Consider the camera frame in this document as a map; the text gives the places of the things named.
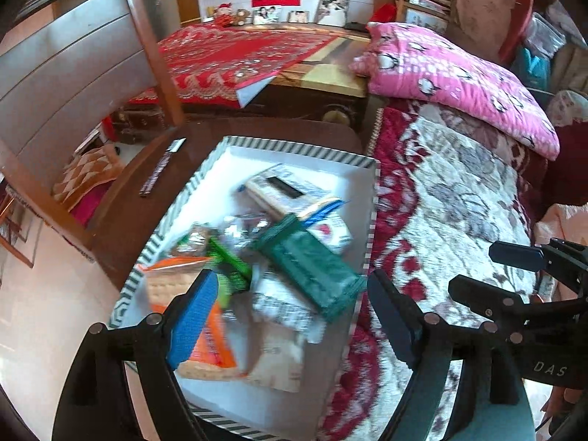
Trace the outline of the person right hand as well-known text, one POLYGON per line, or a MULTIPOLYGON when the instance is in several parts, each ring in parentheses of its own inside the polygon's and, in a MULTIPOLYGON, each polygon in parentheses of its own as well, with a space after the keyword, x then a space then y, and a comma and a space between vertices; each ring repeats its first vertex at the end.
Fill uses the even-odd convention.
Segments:
POLYGON ((582 390, 554 386, 549 399, 542 407, 545 418, 552 417, 561 412, 566 403, 575 404, 581 398, 582 390))

